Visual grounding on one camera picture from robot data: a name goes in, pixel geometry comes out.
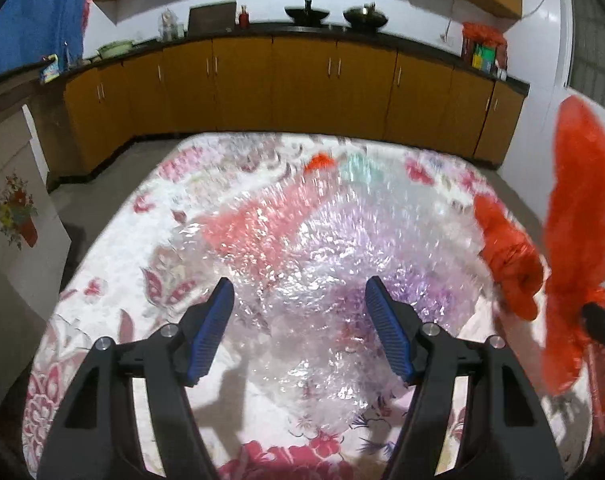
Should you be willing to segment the lower orange kitchen cabinets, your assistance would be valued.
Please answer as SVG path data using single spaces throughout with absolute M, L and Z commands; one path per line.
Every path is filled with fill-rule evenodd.
M 306 36 L 185 42 L 85 70 L 64 102 L 89 174 L 134 138 L 288 132 L 500 166 L 528 89 L 423 53 Z

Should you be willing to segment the white flower-decal cabinet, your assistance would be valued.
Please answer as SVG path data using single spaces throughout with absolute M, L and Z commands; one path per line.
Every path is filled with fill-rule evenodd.
M 53 313 L 70 249 L 25 105 L 0 120 L 0 405 Z

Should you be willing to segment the floral tablecloth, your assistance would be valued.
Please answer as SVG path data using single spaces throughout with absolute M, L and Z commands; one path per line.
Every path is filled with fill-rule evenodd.
M 348 155 L 364 154 L 383 172 L 402 171 L 472 213 L 477 195 L 494 196 L 469 162 L 416 148 L 302 134 L 209 133 L 185 140 L 121 206 L 60 295 L 29 378 L 22 452 L 30 474 L 38 478 L 60 402 L 96 339 L 145 339 L 179 323 L 228 278 L 208 284 L 199 278 L 176 244 L 183 226 L 304 176 L 317 153 L 331 155 L 336 168 Z M 380 278 L 368 279 L 366 312 L 400 385 L 338 432 L 304 425 L 250 380 L 247 361 L 225 339 L 234 287 L 209 373 L 186 391 L 217 469 L 214 479 L 574 476 L 592 437 L 589 376 L 581 373 L 561 396 L 545 391 L 545 319 L 527 322 L 509 312 L 487 268 L 491 282 L 459 333 L 423 320 Z M 134 379 L 133 391 L 145 466 L 152 479 L 165 479 L 141 379 Z

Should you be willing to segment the barred window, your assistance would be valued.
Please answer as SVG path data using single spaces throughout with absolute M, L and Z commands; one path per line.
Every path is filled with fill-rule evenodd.
M 605 10 L 598 0 L 564 0 L 565 87 L 605 113 Z

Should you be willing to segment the large bubble wrap sheet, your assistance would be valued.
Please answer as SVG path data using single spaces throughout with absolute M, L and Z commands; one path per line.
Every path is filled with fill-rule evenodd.
M 233 283 L 225 339 L 250 380 L 328 432 L 400 385 L 366 312 L 369 278 L 451 333 L 491 282 L 473 213 L 402 171 L 293 177 L 193 219 L 176 244 L 204 283 Z

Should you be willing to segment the green plastic bag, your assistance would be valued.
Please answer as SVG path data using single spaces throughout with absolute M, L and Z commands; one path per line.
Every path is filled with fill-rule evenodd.
M 364 154 L 348 155 L 339 164 L 339 174 L 342 180 L 370 186 L 383 182 L 383 170 L 375 160 Z

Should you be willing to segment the red bag of groceries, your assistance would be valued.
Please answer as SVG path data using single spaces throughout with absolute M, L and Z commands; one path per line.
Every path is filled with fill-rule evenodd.
M 494 27 L 465 22 L 462 59 L 476 70 L 505 78 L 508 64 L 507 40 Z

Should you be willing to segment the small red plastic bag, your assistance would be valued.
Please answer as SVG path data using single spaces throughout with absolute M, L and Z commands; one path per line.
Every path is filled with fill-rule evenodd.
M 336 160 L 327 153 L 317 153 L 311 157 L 303 168 L 306 176 L 314 176 L 321 172 L 334 170 L 337 166 Z

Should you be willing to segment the yellow detergent bottle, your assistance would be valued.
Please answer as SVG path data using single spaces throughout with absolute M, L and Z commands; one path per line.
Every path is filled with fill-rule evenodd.
M 48 84 L 60 76 L 60 59 L 57 54 L 50 54 L 42 58 L 45 66 L 40 71 L 40 81 L 42 84 Z

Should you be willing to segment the green bowl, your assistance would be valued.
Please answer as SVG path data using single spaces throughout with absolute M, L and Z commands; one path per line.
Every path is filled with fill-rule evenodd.
M 99 47 L 97 53 L 102 60 L 106 60 L 106 58 L 116 58 L 116 56 L 124 55 L 131 51 L 132 48 L 133 42 L 131 40 L 118 40 Z

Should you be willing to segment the black wok with lid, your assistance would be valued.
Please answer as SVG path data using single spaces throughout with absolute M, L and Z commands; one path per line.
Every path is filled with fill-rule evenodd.
M 343 17 L 352 28 L 365 32 L 377 32 L 388 23 L 387 16 L 376 9 L 374 2 L 353 6 L 343 12 Z

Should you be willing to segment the glass jar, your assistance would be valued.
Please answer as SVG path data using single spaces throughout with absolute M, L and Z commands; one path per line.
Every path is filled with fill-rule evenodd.
M 158 30 L 159 38 L 163 42 L 176 41 L 184 37 L 184 24 L 170 9 L 161 12 Z

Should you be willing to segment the blue hanging cloth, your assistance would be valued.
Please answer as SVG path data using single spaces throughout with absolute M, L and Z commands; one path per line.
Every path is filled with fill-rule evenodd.
M 83 53 L 86 0 L 6 0 L 0 7 L 0 74 L 46 56 Z

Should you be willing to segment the black pan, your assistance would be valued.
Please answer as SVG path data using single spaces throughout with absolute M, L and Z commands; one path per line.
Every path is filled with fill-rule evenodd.
M 303 6 L 286 6 L 285 13 L 299 26 L 317 27 L 328 18 L 327 10 L 316 9 L 312 0 L 304 0 Z

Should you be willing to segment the red bottle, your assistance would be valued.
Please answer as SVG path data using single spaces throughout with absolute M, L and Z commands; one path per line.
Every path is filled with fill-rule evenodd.
M 247 11 L 247 6 L 240 7 L 240 14 L 238 14 L 238 26 L 241 29 L 247 29 L 250 25 L 249 13 Z

